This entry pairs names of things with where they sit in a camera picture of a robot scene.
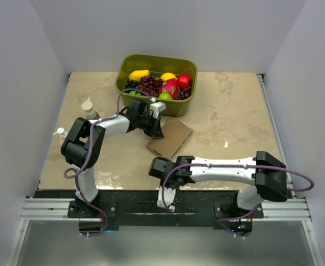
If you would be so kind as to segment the brown cardboard express box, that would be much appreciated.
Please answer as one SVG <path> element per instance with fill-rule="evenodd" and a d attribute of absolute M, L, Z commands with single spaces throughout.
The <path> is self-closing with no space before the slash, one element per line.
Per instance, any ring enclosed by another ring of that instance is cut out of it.
<path fill-rule="evenodd" d="M 177 119 L 170 118 L 162 126 L 164 138 L 152 139 L 146 145 L 147 150 L 158 157 L 171 159 L 193 130 Z"/>

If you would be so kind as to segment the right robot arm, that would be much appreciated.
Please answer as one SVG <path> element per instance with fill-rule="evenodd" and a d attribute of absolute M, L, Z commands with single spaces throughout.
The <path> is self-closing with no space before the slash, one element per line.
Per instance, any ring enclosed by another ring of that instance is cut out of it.
<path fill-rule="evenodd" d="M 211 160 L 195 156 L 179 156 L 176 161 L 164 157 L 152 160 L 148 170 L 160 180 L 157 207 L 174 212 L 177 190 L 188 183 L 226 181 L 244 183 L 232 203 L 232 212 L 245 217 L 263 201 L 287 201 L 286 165 L 266 151 L 254 157 L 235 160 Z"/>

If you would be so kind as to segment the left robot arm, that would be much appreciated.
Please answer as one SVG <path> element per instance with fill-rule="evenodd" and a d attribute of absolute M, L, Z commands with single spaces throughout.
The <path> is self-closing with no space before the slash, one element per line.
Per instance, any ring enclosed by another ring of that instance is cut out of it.
<path fill-rule="evenodd" d="M 73 178 L 76 184 L 74 211 L 87 217 L 103 217 L 99 204 L 99 192 L 94 177 L 104 139 L 140 129 L 153 139 L 162 139 L 160 113 L 166 109 L 163 102 L 155 99 L 150 105 L 133 99 L 129 106 L 111 117 L 88 120 L 77 118 L 61 146 L 61 154 L 70 168 L 64 177 Z"/>

